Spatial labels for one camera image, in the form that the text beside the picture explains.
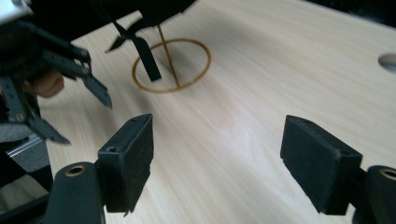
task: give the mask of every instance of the light wood surface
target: light wood surface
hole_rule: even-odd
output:
[[[351,223],[352,206],[345,217],[317,214],[279,158],[288,114],[354,147],[365,170],[396,166],[396,75],[377,62],[396,51],[396,30],[298,0],[200,0],[163,32],[210,48],[212,64],[196,84],[166,94],[139,90],[131,79],[133,44],[104,54],[117,33],[108,25],[75,44],[89,50],[113,109],[72,81],[39,102],[43,117],[72,142],[48,142],[54,172],[95,161],[127,119],[153,114],[151,176],[135,211],[106,214],[107,223]],[[156,29],[140,35],[150,45],[161,40]],[[191,46],[170,50],[182,78],[205,63]],[[164,53],[155,54],[166,69]],[[137,73],[147,79],[142,66]],[[163,70],[162,82],[169,74]]]

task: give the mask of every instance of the wood grain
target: wood grain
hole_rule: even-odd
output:
[[[352,206],[345,217],[317,214],[283,165],[284,121],[288,114],[314,121],[362,153],[363,169],[394,167],[396,75],[377,59],[395,51],[396,31],[298,0],[201,0],[163,31],[211,50],[207,74],[183,91],[139,90],[133,44],[104,54],[116,35],[111,25],[75,41],[92,55],[113,109],[82,82],[40,100],[43,117],[72,142],[48,142],[53,171],[95,161],[127,119],[152,113],[151,176],[135,211],[106,214],[107,223],[351,223]],[[139,34],[160,41],[156,29]],[[197,49],[170,50],[186,79],[205,60]],[[166,82],[165,55],[155,54]],[[137,72],[145,78],[141,66]]]

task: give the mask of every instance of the wooden table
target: wooden table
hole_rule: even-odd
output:
[[[395,167],[396,75],[377,61],[396,51],[394,29],[298,0],[200,0],[163,31],[210,48],[210,69],[194,85],[163,94],[137,88],[132,42],[104,53],[117,34],[108,25],[75,44],[89,50],[113,109],[82,82],[67,81],[59,96],[39,102],[44,119],[72,142],[48,142],[54,173],[95,161],[126,120],[153,114],[151,176],[135,211],[106,214],[107,223],[351,223],[352,206],[346,217],[317,214],[279,158],[286,115],[310,119],[358,150],[364,170]],[[140,35],[160,41],[156,29]],[[169,48],[183,78],[205,62],[190,45]],[[166,68],[163,51],[155,55]],[[137,73],[147,79],[142,66]],[[169,74],[163,70],[165,80]]]

